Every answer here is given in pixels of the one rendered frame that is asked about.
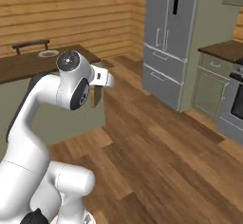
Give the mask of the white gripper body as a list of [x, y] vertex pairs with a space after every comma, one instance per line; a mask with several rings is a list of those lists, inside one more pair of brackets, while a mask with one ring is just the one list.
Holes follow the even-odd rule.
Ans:
[[107, 73], [105, 87], [113, 87], [114, 86], [114, 77], [111, 73]]

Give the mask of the dining counter with dark top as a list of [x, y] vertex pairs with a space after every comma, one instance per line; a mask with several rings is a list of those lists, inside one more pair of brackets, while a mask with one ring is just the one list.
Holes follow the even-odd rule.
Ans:
[[[56, 56], [41, 58], [37, 52], [0, 58], [0, 160], [7, 150], [6, 133], [23, 100], [30, 79], [38, 72], [58, 75]], [[42, 104], [31, 129], [46, 144], [67, 140], [105, 125], [103, 101], [95, 107], [87, 101], [75, 111]]]

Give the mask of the white round plate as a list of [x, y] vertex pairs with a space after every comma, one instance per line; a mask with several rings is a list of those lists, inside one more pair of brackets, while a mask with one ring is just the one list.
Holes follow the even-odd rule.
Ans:
[[38, 56], [41, 58], [50, 58], [55, 57], [59, 54], [58, 50], [44, 50], [38, 53]]

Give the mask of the grey steel fridge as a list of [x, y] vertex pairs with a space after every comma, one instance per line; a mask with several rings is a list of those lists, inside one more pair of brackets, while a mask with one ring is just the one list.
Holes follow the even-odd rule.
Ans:
[[178, 111], [197, 0], [146, 0], [142, 87]]

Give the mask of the pale green base cupboards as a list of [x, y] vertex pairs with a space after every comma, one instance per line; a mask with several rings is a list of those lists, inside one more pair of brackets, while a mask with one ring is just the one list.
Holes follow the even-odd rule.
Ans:
[[232, 67], [227, 61], [205, 53], [200, 54], [193, 108], [212, 121], [217, 118]]

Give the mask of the grey steel oven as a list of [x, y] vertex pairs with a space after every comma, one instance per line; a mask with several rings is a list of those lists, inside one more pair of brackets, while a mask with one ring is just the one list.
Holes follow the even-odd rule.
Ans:
[[216, 127], [225, 136], [243, 145], [243, 57], [229, 75]]

